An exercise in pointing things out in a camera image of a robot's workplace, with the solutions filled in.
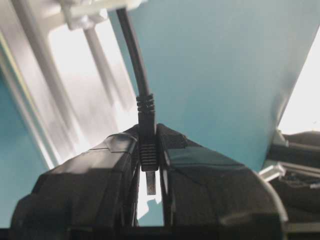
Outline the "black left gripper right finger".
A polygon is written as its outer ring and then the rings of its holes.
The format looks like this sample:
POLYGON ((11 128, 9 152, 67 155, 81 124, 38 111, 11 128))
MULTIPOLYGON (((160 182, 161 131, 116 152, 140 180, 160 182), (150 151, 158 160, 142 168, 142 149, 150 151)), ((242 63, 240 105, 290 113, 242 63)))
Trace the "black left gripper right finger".
POLYGON ((163 217, 181 240, 284 240, 285 207, 256 172, 157 125, 163 217))

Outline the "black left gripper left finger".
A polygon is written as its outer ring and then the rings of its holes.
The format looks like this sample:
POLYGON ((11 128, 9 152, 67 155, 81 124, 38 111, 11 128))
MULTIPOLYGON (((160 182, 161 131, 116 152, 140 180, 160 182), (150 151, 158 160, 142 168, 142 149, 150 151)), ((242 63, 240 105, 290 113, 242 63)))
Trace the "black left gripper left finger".
POLYGON ((12 240, 65 240, 74 227, 137 224, 139 134, 135 125, 41 174, 11 218, 12 240))

